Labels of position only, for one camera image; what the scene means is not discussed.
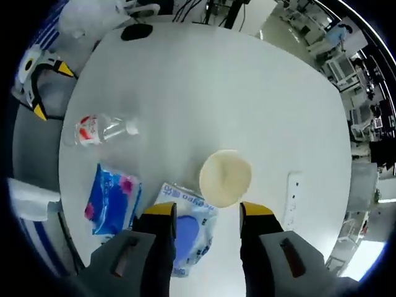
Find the white table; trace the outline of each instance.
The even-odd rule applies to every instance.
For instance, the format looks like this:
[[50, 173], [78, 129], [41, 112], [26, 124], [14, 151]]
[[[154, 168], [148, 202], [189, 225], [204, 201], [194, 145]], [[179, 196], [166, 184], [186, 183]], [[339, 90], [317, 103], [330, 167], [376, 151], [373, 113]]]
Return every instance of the white table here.
[[[86, 114], [130, 110], [139, 138], [77, 150], [61, 143], [59, 183], [66, 222], [85, 265], [99, 246], [84, 218], [98, 161], [143, 181], [142, 207], [162, 182], [194, 187], [204, 160], [235, 149], [252, 165], [244, 200], [282, 221], [286, 179], [302, 171], [296, 232], [325, 259], [347, 207], [351, 151], [345, 113], [333, 85], [298, 58], [259, 39], [196, 24], [158, 24], [145, 39], [109, 33], [83, 69], [64, 125]], [[221, 209], [210, 251], [170, 296], [244, 296], [239, 207]]]

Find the electrical outlet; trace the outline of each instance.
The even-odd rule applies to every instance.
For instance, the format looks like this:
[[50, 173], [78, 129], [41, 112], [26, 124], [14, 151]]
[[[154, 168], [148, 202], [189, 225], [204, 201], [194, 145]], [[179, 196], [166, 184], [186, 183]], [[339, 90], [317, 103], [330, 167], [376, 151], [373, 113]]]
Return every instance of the electrical outlet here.
[[286, 208], [283, 217], [285, 231], [294, 230], [298, 213], [298, 203], [304, 194], [303, 174], [299, 171], [290, 172], [287, 177]]

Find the blue tissue package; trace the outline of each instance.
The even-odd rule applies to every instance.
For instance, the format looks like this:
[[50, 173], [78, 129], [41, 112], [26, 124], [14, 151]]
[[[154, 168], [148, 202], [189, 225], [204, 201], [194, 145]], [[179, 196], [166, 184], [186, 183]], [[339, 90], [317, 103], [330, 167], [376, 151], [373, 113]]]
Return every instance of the blue tissue package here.
[[84, 212], [93, 223], [92, 234], [111, 237], [132, 227], [141, 193], [138, 178], [98, 164]]
[[188, 277], [193, 265], [209, 251], [218, 209], [191, 190], [164, 183], [158, 193], [156, 204], [175, 202], [176, 259], [173, 261], [172, 277]]

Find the white bowl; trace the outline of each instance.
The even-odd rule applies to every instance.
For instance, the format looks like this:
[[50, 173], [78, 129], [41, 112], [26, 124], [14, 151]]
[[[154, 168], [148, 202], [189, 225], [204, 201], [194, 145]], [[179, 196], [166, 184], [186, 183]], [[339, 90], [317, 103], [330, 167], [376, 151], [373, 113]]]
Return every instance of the white bowl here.
[[227, 207], [246, 193], [251, 179], [251, 166], [237, 151], [219, 150], [202, 166], [199, 187], [208, 204]]

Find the bottle cap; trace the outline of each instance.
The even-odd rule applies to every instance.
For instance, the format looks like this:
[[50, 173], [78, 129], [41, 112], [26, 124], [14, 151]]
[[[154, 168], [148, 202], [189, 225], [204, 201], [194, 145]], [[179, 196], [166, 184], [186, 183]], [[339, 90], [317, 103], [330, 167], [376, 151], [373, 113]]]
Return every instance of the bottle cap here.
[[136, 126], [136, 121], [134, 121], [134, 120], [127, 121], [126, 122], [126, 131], [130, 135], [139, 134], [139, 131], [137, 130], [137, 126]]

